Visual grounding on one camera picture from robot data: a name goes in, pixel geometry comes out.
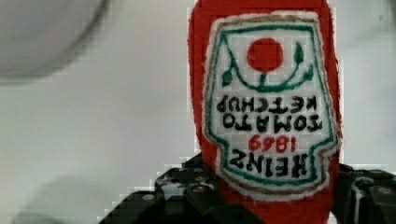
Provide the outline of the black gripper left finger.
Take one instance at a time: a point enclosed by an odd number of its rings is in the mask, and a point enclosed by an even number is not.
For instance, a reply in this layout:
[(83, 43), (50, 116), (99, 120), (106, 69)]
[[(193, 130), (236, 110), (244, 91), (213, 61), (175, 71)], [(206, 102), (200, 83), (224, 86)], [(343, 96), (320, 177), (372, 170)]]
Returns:
[(127, 196), (99, 224), (265, 224), (240, 203), (226, 203), (200, 154)]

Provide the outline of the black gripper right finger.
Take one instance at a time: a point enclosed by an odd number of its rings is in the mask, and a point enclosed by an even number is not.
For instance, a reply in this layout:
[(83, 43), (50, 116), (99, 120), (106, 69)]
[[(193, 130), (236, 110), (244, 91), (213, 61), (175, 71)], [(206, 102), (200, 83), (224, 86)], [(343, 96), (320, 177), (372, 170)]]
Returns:
[(337, 224), (396, 224), (395, 175), (341, 164), (332, 213)]

